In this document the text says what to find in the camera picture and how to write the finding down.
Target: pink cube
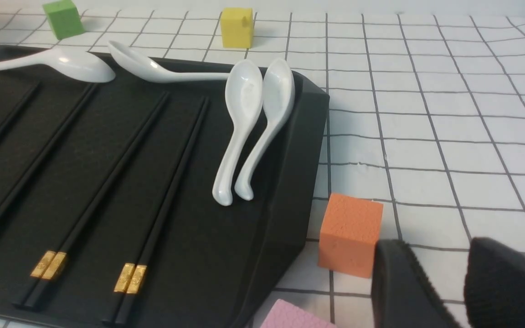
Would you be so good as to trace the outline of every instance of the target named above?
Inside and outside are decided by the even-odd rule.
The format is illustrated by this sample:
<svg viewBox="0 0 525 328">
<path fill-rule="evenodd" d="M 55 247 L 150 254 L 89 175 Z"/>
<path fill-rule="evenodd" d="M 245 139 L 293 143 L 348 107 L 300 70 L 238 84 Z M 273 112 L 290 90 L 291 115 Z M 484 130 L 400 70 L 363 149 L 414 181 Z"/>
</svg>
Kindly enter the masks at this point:
<svg viewBox="0 0 525 328">
<path fill-rule="evenodd" d="M 261 328 L 336 328 L 335 324 L 299 309 L 295 305 L 277 299 L 264 319 Z"/>
</svg>

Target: white grid tablecloth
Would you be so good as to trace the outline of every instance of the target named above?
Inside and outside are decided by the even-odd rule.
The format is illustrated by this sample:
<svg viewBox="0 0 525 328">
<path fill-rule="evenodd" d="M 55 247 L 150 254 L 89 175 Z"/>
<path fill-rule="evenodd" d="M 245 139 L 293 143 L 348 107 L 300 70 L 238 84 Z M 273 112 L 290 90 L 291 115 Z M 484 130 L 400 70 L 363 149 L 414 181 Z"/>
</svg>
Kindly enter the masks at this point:
<svg viewBox="0 0 525 328">
<path fill-rule="evenodd" d="M 331 96 L 308 243 L 255 316 L 277 298 L 339 328 L 373 327 L 371 280 L 319 268 L 329 194 L 385 205 L 381 237 L 412 245 L 464 327 L 469 241 L 525 253 L 525 18 L 263 13 L 254 46 L 221 46 L 219 12 L 81 9 L 87 33 L 58 41 L 41 9 L 0 9 L 0 44 L 266 66 L 277 56 Z M 0 327 L 25 328 L 0 320 Z"/>
</svg>

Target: white ceramic spoon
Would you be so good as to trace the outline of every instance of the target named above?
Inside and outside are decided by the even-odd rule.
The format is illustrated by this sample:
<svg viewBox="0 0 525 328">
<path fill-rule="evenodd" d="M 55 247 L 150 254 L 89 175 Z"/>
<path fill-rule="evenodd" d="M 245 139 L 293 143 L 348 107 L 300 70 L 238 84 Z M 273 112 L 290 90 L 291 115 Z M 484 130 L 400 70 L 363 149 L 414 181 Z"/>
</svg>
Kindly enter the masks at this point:
<svg viewBox="0 0 525 328">
<path fill-rule="evenodd" d="M 108 42 L 108 50 L 117 64 L 131 74 L 155 83 L 220 81 L 228 78 L 228 73 L 177 73 L 171 72 L 129 46 L 116 41 Z"/>
<path fill-rule="evenodd" d="M 267 127 L 246 158 L 234 187 L 236 194 L 244 200 L 252 200 L 254 197 L 250 186 L 252 174 L 269 144 L 285 125 L 293 110 L 295 99 L 293 72 L 282 58 L 275 59 L 268 67 L 262 83 L 262 95 Z"/>
<path fill-rule="evenodd" d="M 226 82 L 226 106 L 234 131 L 220 162 L 212 196 L 221 205 L 232 204 L 232 177 L 242 147 L 263 107 L 263 76 L 250 60 L 241 60 L 232 68 Z"/>
<path fill-rule="evenodd" d="M 86 51 L 54 48 L 37 54 L 0 61 L 0 71 L 31 65 L 48 65 L 76 80 L 104 83 L 115 78 L 113 70 L 100 58 Z"/>
</svg>

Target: orange cube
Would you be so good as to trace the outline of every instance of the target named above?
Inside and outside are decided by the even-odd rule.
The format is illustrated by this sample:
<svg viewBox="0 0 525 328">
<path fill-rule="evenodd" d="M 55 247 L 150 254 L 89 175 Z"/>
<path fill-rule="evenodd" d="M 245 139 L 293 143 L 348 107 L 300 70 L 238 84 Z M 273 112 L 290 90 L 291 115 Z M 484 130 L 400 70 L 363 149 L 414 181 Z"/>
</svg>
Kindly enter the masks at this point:
<svg viewBox="0 0 525 328">
<path fill-rule="evenodd" d="M 370 278 L 384 206 L 332 193 L 319 233 L 319 263 L 330 270 Z"/>
</svg>

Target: foam block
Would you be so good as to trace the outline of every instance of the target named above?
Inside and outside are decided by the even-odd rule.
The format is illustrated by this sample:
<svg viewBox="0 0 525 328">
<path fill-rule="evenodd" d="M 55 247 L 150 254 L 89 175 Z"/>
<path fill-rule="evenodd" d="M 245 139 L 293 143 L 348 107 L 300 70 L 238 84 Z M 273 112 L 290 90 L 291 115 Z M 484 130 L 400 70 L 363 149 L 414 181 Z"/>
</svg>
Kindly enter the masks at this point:
<svg viewBox="0 0 525 328">
<path fill-rule="evenodd" d="M 264 319 L 261 328 L 335 328 L 335 324 L 278 299 Z"/>
<path fill-rule="evenodd" d="M 250 48 L 254 30 L 252 8 L 224 8 L 220 29 L 225 48 Z"/>
<path fill-rule="evenodd" d="M 42 7 L 57 39 L 62 40 L 85 32 L 78 9 L 71 0 L 50 2 Z"/>
<path fill-rule="evenodd" d="M 370 278 L 383 208 L 374 201 L 332 193 L 319 233 L 318 265 Z"/>
</svg>

